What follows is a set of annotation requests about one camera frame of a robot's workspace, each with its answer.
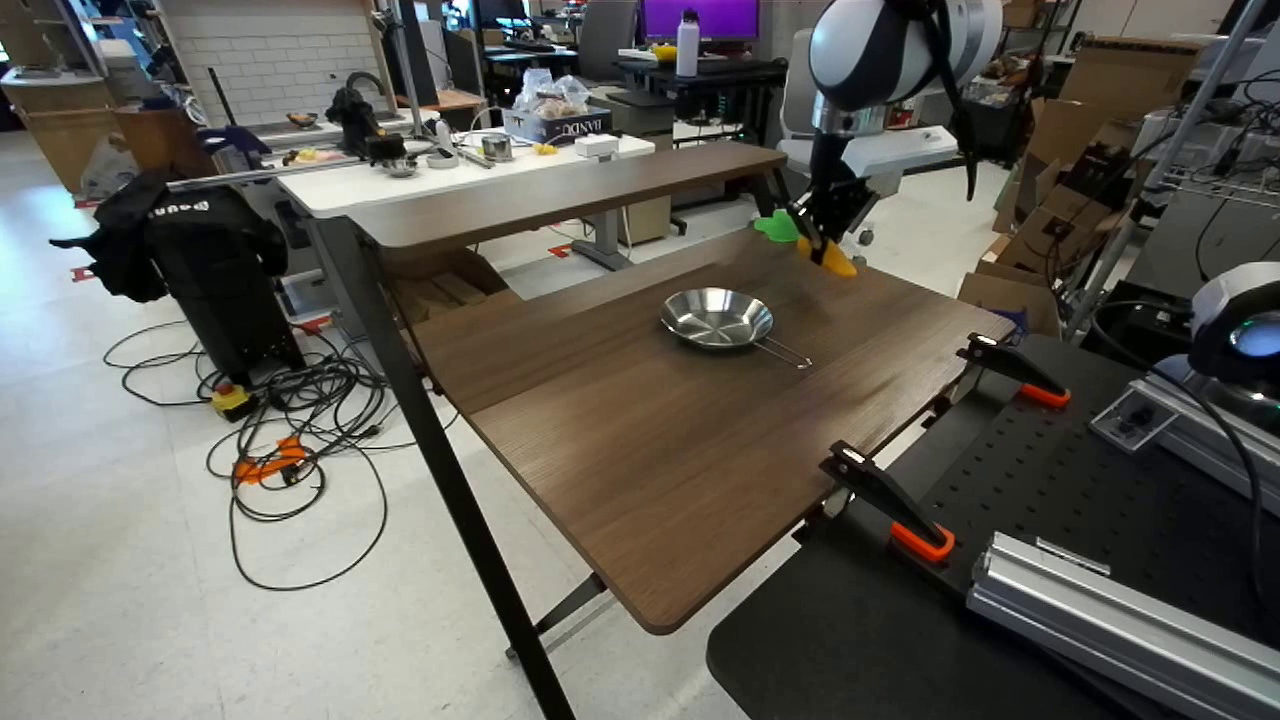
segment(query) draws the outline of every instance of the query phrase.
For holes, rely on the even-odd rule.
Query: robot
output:
[[[796,220],[808,224],[812,260],[860,224],[876,192],[868,156],[888,160],[900,176],[932,164],[936,144],[960,144],[968,164],[968,196],[976,184],[972,120],[960,104],[960,84],[992,64],[1004,36],[1000,0],[832,0],[812,28],[812,164],[808,192],[796,200]],[[932,80],[944,84],[956,108],[956,140],[948,128],[852,136],[860,112],[908,100]]]

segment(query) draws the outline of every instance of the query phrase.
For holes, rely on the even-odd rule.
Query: clamp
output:
[[[1040,404],[1052,412],[1064,412],[1072,404],[1072,392],[1060,380],[1052,380],[1044,368],[1036,368],[1016,348],[996,344],[992,336],[972,332],[956,356],[964,356],[972,368],[1020,380],[1016,396],[1028,404]]]
[[[928,512],[884,472],[872,456],[856,452],[852,444],[836,440],[832,456],[820,468],[856,496],[856,504],[876,504],[888,516],[884,540],[908,552],[920,564],[944,568],[956,552],[956,532],[928,520]]]
[[[308,452],[308,444],[304,444],[300,436],[284,436],[272,456],[264,456],[264,460],[244,456],[244,460],[236,460],[232,480],[236,480],[236,484],[264,484],[268,476],[280,472],[284,484],[292,484],[292,476],[308,464],[308,456],[312,456],[312,452]]]

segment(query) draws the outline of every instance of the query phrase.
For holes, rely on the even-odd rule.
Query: brown tabletop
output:
[[[772,340],[816,364],[672,344],[656,308],[700,284],[768,300]],[[1008,324],[880,272],[836,280],[744,232],[484,324],[456,316],[424,344],[620,604],[672,632],[828,492],[816,464],[832,440],[880,448],[964,368],[968,332]]]

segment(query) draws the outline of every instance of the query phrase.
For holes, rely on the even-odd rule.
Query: wooden table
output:
[[[776,312],[764,352],[672,344],[668,292],[724,284]],[[836,280],[760,236],[728,236],[484,324],[424,332],[452,404],[648,632],[676,632],[824,492],[832,440],[864,452],[960,376],[968,332],[1004,320],[864,272]]]
[[[376,272],[388,260],[380,232],[472,244],[716,180],[748,180],[772,212],[768,176],[780,164],[784,156],[768,148],[708,144],[308,224],[340,304],[368,332],[420,440],[544,716],[572,716],[572,704],[540,628],[580,592],[544,624],[528,620],[420,384],[420,364],[392,324]],[[656,328],[656,308],[692,284],[764,296],[780,324],[776,340],[816,364],[796,372],[760,352],[676,348]],[[416,332],[452,404],[596,576],[648,632],[672,632],[828,492],[816,460],[832,440],[884,444],[960,376],[956,348],[968,332],[1000,336],[1008,324],[876,272],[836,280],[740,232],[532,304],[464,308]]]

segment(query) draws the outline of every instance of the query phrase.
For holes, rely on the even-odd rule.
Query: black stand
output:
[[[540,644],[540,632],[528,620],[528,608],[520,600],[520,588],[484,524],[484,512],[472,496],[472,484],[444,436],[444,424],[420,384],[420,372],[392,324],[392,308],[380,296],[376,280],[376,248],[364,240],[364,232],[352,220],[316,220],[308,224],[312,248],[332,280],[332,292],[344,312],[352,312],[356,328],[368,336],[376,364],[384,368],[388,388],[396,392],[396,404],[432,468],[432,480],[444,496],[444,508],[464,536],[464,548],[476,564],[476,576],[496,608],[496,620],[504,624],[512,652],[532,684],[536,704],[544,716],[572,716],[568,696],[560,688],[560,676]]]

